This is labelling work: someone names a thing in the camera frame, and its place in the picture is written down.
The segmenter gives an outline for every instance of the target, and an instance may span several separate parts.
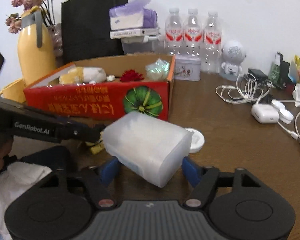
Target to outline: charging cable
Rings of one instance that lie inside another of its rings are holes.
[[[241,90],[241,87],[239,88],[239,80],[242,78],[247,77],[247,83],[245,84],[244,90]],[[236,81],[236,86],[229,86],[229,85],[222,85],[218,86],[216,88],[216,94],[225,102],[233,104],[233,105],[239,105],[239,104],[245,104],[249,102],[256,102],[259,103],[259,101],[264,98],[271,89],[272,82],[270,80],[265,81],[266,84],[268,84],[269,89],[264,92],[262,88],[260,88],[263,83],[257,84],[257,80],[254,75],[247,73],[247,74],[239,74]],[[228,90],[228,96],[230,99],[224,98],[223,93],[225,90]],[[239,97],[232,97],[230,95],[230,92],[232,90],[236,90],[239,93]],[[261,94],[258,97],[255,97],[256,92],[260,90]]]
[[[245,84],[244,90],[241,90],[241,87],[239,88],[239,80],[241,78],[247,78],[247,83]],[[268,90],[266,92],[263,91],[262,88],[260,88],[259,86],[263,85],[265,82],[265,84],[269,87]],[[262,98],[264,98],[267,94],[269,94],[271,87],[272,87],[272,82],[270,80],[265,80],[264,82],[257,84],[257,80],[255,78],[254,75],[247,73],[247,74],[239,74],[237,77],[237,81],[236,81],[236,86],[231,86],[231,85],[221,85],[216,87],[216,94],[225,102],[233,104],[233,105],[239,105],[239,104],[245,104],[248,102],[256,102],[256,104],[258,104],[260,102],[260,100]],[[223,93],[225,90],[228,90],[228,96],[230,99],[224,98]],[[230,92],[232,90],[236,90],[239,93],[239,97],[232,97],[230,95]],[[261,94],[258,97],[255,97],[255,94],[257,92],[257,90],[261,90]],[[279,102],[285,103],[285,102],[299,102],[296,100],[279,100]],[[294,127],[295,127],[295,132],[291,131],[289,129],[287,129],[286,127],[284,127],[279,121],[278,124],[280,125],[280,127],[282,129],[284,129],[292,138],[294,138],[295,140],[298,140],[300,143],[300,134],[298,131],[298,127],[297,127],[297,120],[300,116],[300,112],[297,114],[295,120],[294,120]]]
[[[296,102],[295,100],[282,100],[280,102],[290,102],[290,103],[294,103]],[[278,124],[282,127],[282,129],[284,129],[288,134],[290,134],[290,136],[292,138],[294,138],[295,140],[299,140],[299,143],[300,143],[300,133],[298,131],[298,126],[297,126],[297,121],[298,121],[298,118],[300,116],[300,112],[297,114],[296,118],[294,119],[294,128],[295,128],[295,132],[294,131],[291,131],[289,129],[287,129],[286,127],[284,127],[279,121],[278,121]]]

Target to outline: white round container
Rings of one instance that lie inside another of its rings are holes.
[[[272,99],[271,100],[271,106],[273,106],[275,109],[277,109],[277,111],[279,111],[280,109],[285,109],[286,106],[279,102],[278,100]]]
[[[293,120],[293,114],[289,112],[287,109],[279,110],[280,120],[286,124],[290,124]]]
[[[192,133],[192,141],[190,147],[190,153],[197,153],[201,150],[204,145],[204,136],[198,130],[193,128],[185,128]]]

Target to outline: robot speaker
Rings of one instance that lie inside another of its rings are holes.
[[[220,75],[229,80],[236,80],[242,72],[241,63],[247,56],[242,44],[238,41],[228,41],[222,48],[225,62],[221,64]]]

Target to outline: green bottle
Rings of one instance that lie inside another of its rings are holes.
[[[275,60],[272,64],[270,74],[269,74],[269,79],[273,82],[276,83],[279,80],[279,74],[280,74],[280,54],[277,53],[275,56]]]

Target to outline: red bottle label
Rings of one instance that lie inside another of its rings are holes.
[[[221,43],[221,33],[219,32],[205,32],[204,34],[205,44],[218,45]]]
[[[202,31],[199,28],[186,28],[185,41],[201,42]]]
[[[167,29],[166,40],[167,41],[182,41],[183,33],[182,29]]]

